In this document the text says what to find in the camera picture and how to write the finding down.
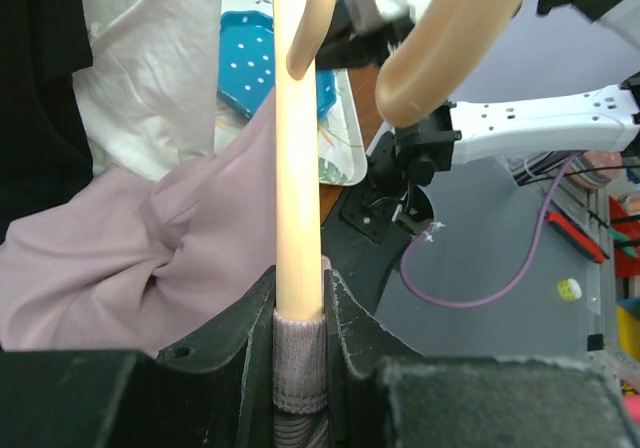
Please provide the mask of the beige hanger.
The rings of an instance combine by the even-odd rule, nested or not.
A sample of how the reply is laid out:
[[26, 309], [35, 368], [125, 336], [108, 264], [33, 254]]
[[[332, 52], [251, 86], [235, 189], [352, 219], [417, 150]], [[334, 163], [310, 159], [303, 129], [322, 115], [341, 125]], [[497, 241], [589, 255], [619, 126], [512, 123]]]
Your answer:
[[[432, 112], [479, 64], [522, 0], [433, 0], [381, 68], [376, 105], [407, 127]], [[272, 0], [276, 102], [276, 310], [323, 315], [314, 58], [336, 0]]]

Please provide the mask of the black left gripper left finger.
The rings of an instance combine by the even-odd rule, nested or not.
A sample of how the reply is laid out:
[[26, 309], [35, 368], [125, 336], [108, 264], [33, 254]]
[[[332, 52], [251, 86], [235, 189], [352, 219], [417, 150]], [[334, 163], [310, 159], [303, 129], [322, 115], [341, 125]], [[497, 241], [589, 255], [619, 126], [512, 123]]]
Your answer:
[[161, 350], [173, 397], [163, 447], [270, 447], [276, 270], [239, 301]]

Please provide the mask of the pink tank top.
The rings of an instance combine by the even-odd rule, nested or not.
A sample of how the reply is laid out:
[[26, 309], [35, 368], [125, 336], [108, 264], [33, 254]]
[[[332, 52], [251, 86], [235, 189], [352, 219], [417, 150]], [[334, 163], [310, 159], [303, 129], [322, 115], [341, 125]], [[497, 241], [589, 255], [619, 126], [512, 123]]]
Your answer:
[[[157, 358], [276, 270], [276, 105], [219, 156], [120, 168], [13, 222], [1, 247], [1, 443], [163, 447]], [[326, 329], [274, 308], [270, 447], [328, 443]]]

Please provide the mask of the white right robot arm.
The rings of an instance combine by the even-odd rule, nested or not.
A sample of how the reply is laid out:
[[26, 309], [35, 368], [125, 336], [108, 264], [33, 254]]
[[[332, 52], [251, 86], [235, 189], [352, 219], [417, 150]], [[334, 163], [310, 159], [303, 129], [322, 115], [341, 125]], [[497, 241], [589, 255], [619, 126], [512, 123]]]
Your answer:
[[636, 154], [639, 82], [502, 103], [451, 101], [506, 0], [466, 0], [459, 46], [404, 0], [345, 0], [355, 38], [325, 68], [380, 68], [385, 120], [366, 176], [322, 225], [333, 447], [635, 447], [618, 384], [589, 361], [597, 264], [548, 216], [560, 184], [521, 184], [503, 155]]

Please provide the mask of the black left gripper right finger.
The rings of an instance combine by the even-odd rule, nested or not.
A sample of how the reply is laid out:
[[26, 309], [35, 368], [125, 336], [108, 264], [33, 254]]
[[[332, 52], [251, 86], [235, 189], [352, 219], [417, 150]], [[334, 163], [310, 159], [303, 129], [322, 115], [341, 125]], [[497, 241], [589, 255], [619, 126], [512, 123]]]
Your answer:
[[394, 447], [397, 401], [389, 384], [422, 356], [354, 297], [339, 271], [324, 274], [328, 431], [331, 447]]

